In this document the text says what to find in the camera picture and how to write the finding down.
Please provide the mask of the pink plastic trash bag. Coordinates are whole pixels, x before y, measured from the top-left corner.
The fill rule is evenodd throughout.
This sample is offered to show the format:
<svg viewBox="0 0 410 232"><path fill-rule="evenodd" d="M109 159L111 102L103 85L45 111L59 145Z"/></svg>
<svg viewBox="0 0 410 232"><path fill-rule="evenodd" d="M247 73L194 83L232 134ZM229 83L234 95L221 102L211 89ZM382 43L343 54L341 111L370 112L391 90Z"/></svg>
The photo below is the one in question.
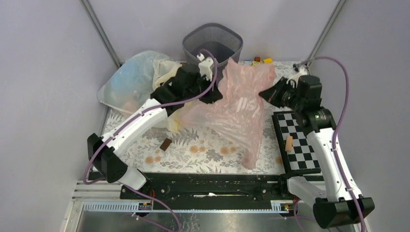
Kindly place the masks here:
<svg viewBox="0 0 410 232"><path fill-rule="evenodd" d="M180 116L184 126L206 126L244 148L242 165L254 169L264 125L264 100L259 96L276 78L273 64L239 65L228 60L218 84L222 99L188 106Z"/></svg>

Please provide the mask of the clear yellowish plastic bag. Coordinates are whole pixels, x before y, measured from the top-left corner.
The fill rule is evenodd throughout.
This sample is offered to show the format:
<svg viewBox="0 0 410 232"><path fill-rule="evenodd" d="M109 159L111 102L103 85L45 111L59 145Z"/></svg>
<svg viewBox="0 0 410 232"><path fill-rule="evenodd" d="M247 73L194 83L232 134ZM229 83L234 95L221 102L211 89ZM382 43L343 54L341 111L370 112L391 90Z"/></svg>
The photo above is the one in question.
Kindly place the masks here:
<svg viewBox="0 0 410 232"><path fill-rule="evenodd" d="M129 118L154 90L175 76L181 66L166 54L151 50L140 52L128 59L100 88L97 99Z"/></svg>

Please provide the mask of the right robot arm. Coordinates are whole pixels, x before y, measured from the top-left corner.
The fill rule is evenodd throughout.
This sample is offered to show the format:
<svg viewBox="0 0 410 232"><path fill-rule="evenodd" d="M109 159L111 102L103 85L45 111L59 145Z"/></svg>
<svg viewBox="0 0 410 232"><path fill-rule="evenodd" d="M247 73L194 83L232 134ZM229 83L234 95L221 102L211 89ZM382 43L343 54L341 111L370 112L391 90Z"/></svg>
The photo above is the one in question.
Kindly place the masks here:
<svg viewBox="0 0 410 232"><path fill-rule="evenodd" d="M320 79L312 75L300 76L294 87L283 77L259 93L267 103L293 110L298 126L316 154L325 183L322 191L302 176L290 177L278 184L277 192L281 198L295 195L304 201L323 229L360 224L365 232L365 218L375 209L375 204L372 198L362 195L350 174L338 140L338 125L331 112L321 105L321 93Z"/></svg>

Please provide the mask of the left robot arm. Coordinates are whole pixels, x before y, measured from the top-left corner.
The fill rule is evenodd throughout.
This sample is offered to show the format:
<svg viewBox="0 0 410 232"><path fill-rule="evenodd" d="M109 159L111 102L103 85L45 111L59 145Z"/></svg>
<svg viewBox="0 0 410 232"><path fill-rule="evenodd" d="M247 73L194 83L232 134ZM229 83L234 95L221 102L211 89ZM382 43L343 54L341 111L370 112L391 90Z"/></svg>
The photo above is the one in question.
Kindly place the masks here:
<svg viewBox="0 0 410 232"><path fill-rule="evenodd" d="M177 69L174 77L162 83L145 103L119 126L102 136L92 134L87 139L88 158L85 173L95 167L108 183L119 182L131 189L139 199L149 195L150 186L145 175L129 167L119 157L138 137L159 122L167 119L186 103L199 99L214 103L222 98L216 87L217 67L211 58L198 65L186 64Z"/></svg>

